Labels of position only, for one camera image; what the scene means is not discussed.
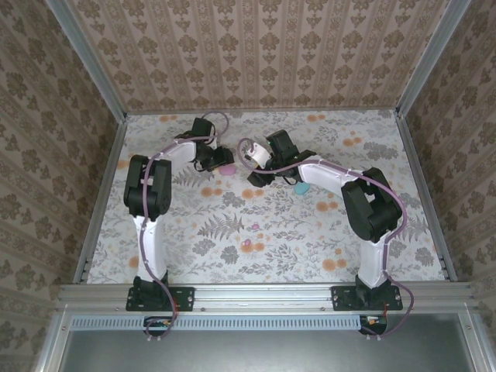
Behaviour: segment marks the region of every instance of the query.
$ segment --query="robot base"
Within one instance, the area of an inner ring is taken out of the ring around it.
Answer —
[[[179,312],[192,312],[195,303],[194,287],[169,287],[167,273],[162,278],[167,285]],[[150,281],[135,277],[126,302],[128,312],[171,312],[172,306],[163,288]]]
[[[400,290],[390,281],[377,288],[368,288],[356,276],[356,285],[331,288],[332,308],[335,312],[402,310]]]

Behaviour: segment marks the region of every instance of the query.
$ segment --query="floral tablecloth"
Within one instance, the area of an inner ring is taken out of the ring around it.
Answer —
[[[127,118],[88,283],[133,281],[139,263],[136,231],[122,202],[129,159],[163,148],[190,129],[195,116]],[[353,169],[380,168],[408,210],[406,230],[390,245],[390,273],[407,281],[444,279],[392,111],[248,112],[229,117],[222,144],[232,150],[241,137],[265,144],[265,136],[286,129],[300,151],[314,150]],[[218,129],[225,125],[221,115],[209,119]],[[198,173],[190,164],[173,174],[163,246],[170,281],[352,281],[360,265],[358,238],[340,195],[316,186],[297,195],[281,179],[254,188],[248,174],[239,161],[232,176],[218,170]]]

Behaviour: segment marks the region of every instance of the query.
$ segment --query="patterned wallpaper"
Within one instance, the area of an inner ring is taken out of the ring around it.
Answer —
[[[0,2],[0,370],[29,370],[72,281],[116,123],[43,1]]]
[[[496,344],[496,1],[473,0],[408,113],[460,280]]]
[[[449,0],[70,0],[127,112],[394,107]]]

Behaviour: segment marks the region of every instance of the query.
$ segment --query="blue object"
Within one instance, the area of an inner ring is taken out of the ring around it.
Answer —
[[[310,190],[310,184],[307,184],[305,182],[298,182],[294,186],[294,192],[296,193],[296,195],[303,195],[308,190]]]

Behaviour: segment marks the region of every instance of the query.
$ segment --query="purple cable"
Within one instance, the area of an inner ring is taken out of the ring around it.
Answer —
[[[390,334],[392,334],[393,332],[396,332],[402,325],[403,323],[405,322],[405,320],[410,316],[410,312],[412,312],[412,309],[413,309],[413,304],[414,304],[414,296],[413,296],[413,293],[412,291],[407,288],[404,284],[394,280],[391,275],[389,275],[387,273],[387,265],[388,265],[388,247],[389,247],[389,242],[395,238],[396,236],[398,236],[401,231],[403,231],[403,229],[406,227],[406,224],[407,224],[407,220],[408,220],[408,215],[407,215],[407,212],[406,212],[406,207],[405,205],[403,204],[403,202],[401,201],[401,199],[390,189],[388,188],[387,186],[384,186],[382,183],[380,182],[377,182],[375,180],[373,180],[372,178],[369,178],[367,176],[364,176],[360,173],[357,173],[357,172],[354,172],[352,170],[348,170],[344,167],[341,167],[337,164],[333,164],[327,160],[303,160],[299,163],[296,163],[296,164],[292,164],[292,165],[288,165],[287,167],[282,167],[282,168],[279,168],[279,169],[274,169],[274,170],[259,170],[259,169],[256,169],[255,167],[252,167],[248,162],[246,162],[246,160],[244,160],[243,158],[243,155],[241,154],[241,145],[243,144],[243,142],[249,142],[250,143],[250,149],[253,151],[254,148],[253,148],[253,140],[251,138],[247,138],[247,137],[244,137],[242,139],[239,140],[238,142],[238,146],[236,148],[236,152],[237,152],[237,155],[238,155],[238,158],[239,160],[241,161],[241,163],[243,163],[243,165],[245,167],[247,167],[248,169],[250,169],[251,171],[255,172],[255,173],[259,173],[259,174],[274,174],[274,173],[280,173],[280,172],[284,172],[285,170],[289,170],[291,168],[295,168],[295,167],[299,167],[300,165],[304,165],[304,164],[323,164],[329,168],[332,168],[332,169],[335,169],[337,171],[340,171],[340,172],[343,172],[343,173],[346,173],[346,174],[349,174],[353,177],[358,177],[358,178],[361,178],[362,180],[365,180],[366,182],[369,182],[370,184],[373,184],[374,186],[377,186],[379,188],[381,188],[382,190],[386,191],[399,205],[400,209],[401,209],[401,212],[403,213],[403,221],[401,222],[401,225],[400,227],[398,227],[391,235],[387,236],[386,239],[384,240],[384,251],[383,251],[383,256],[382,256],[382,271],[385,275],[385,277],[392,283],[392,284],[395,284],[397,285],[398,287],[404,289],[408,295],[410,296],[410,305],[408,306],[406,312],[405,312],[405,316],[403,316],[403,318],[401,319],[401,321],[391,330],[391,331],[387,331],[386,333],[383,333],[382,335],[378,335],[376,334],[374,331],[372,331],[371,329],[368,329],[366,327],[362,327],[363,329],[365,329],[366,331],[368,331],[369,333],[371,333],[372,335],[375,335],[377,338],[379,337],[385,337],[385,336],[389,336]]]
[[[180,139],[180,140],[179,139],[176,139],[176,141],[174,143],[172,143],[169,146],[164,147],[158,153],[155,153],[148,160],[148,163],[146,164],[145,174],[144,174],[144,177],[143,177],[143,185],[147,185],[148,184],[148,180],[150,178],[150,169],[151,169],[152,163],[158,157],[162,157],[163,155],[165,155],[166,153],[168,153],[169,151],[171,151],[173,148],[175,148],[177,145],[179,145],[181,143],[190,142],[190,141],[197,141],[197,140],[210,140],[210,139],[212,140],[212,139],[214,139],[216,137],[220,137],[222,134],[224,134],[227,131],[227,129],[229,128],[229,118],[228,118],[228,116],[224,112],[210,111],[210,112],[205,113],[202,116],[202,119],[204,117],[206,117],[207,115],[210,115],[210,114],[221,114],[221,115],[224,116],[224,118],[226,118],[226,127],[224,128],[224,130],[221,131],[220,133],[217,133],[217,134],[213,135],[213,136],[192,137],[192,138]],[[154,281],[156,281],[162,287],[162,289],[164,290],[165,294],[167,295],[167,298],[169,299],[169,302],[171,303],[171,306],[172,306],[172,319],[170,320],[170,324],[167,327],[167,329],[164,331],[164,333],[162,333],[159,336],[159,337],[163,337],[163,336],[166,336],[170,332],[170,330],[172,328],[172,325],[176,321],[177,312],[176,312],[176,308],[174,306],[174,299],[172,298],[172,294],[169,291],[169,288],[167,288],[167,286],[164,283],[162,283],[162,281],[153,273],[153,271],[150,269],[150,266],[148,266],[148,260],[146,259],[145,245],[144,245],[144,241],[143,240],[144,240],[144,236],[145,236],[146,224],[148,223],[148,219],[150,217],[150,214],[148,212],[148,204],[145,202],[147,200],[147,196],[148,196],[148,188],[143,187],[143,214],[144,214],[144,218],[143,218],[143,222],[141,224],[141,229],[139,231],[139,237],[140,237],[139,238],[139,251],[141,252],[141,256],[143,258],[143,264],[145,266],[146,271],[151,276],[151,278]],[[148,322],[148,324],[146,325],[146,328],[145,328],[145,333],[146,333],[147,336],[151,337],[151,335],[150,335],[150,325],[153,324],[153,323],[155,323],[155,322],[158,322],[158,321],[159,321],[159,319],[154,319],[153,321]]]

